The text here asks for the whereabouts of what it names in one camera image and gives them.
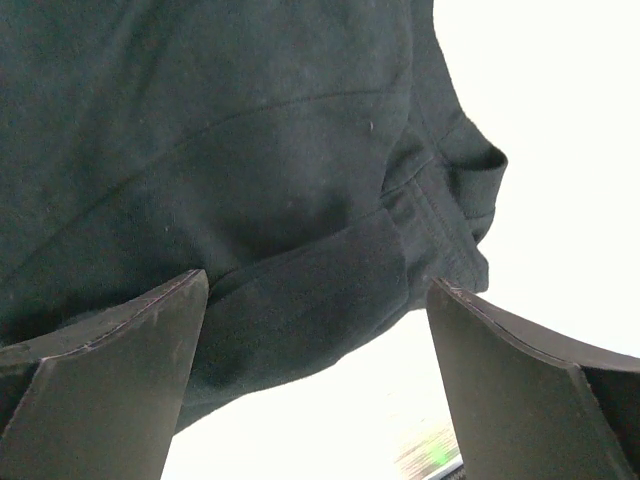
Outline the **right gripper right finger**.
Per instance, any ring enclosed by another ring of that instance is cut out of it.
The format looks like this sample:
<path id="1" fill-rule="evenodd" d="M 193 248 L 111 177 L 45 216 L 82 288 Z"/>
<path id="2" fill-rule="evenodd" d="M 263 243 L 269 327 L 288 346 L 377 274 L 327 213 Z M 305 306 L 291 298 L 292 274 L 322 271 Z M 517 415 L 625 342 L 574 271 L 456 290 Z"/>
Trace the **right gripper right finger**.
<path id="1" fill-rule="evenodd" d="M 443 280 L 426 306 L 465 478 L 638 478 L 638 358 Z"/>

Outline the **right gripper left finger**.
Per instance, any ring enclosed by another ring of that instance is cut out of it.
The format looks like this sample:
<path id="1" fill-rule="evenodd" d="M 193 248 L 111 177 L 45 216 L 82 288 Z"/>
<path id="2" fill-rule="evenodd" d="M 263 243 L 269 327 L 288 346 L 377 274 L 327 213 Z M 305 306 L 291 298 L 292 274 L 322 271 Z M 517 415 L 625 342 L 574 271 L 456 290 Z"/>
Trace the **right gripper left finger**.
<path id="1" fill-rule="evenodd" d="M 192 270 L 1 351 L 5 479 L 162 475 L 208 298 Z"/>

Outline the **black t shirt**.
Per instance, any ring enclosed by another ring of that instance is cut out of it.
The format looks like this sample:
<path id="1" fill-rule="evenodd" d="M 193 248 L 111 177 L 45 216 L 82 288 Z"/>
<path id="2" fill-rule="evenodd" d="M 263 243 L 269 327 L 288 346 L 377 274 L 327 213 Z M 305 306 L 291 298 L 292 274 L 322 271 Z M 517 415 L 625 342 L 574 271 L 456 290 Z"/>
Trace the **black t shirt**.
<path id="1" fill-rule="evenodd" d="M 5 1 L 1 341 L 202 269 L 185 429 L 485 291 L 506 165 L 429 1 Z"/>

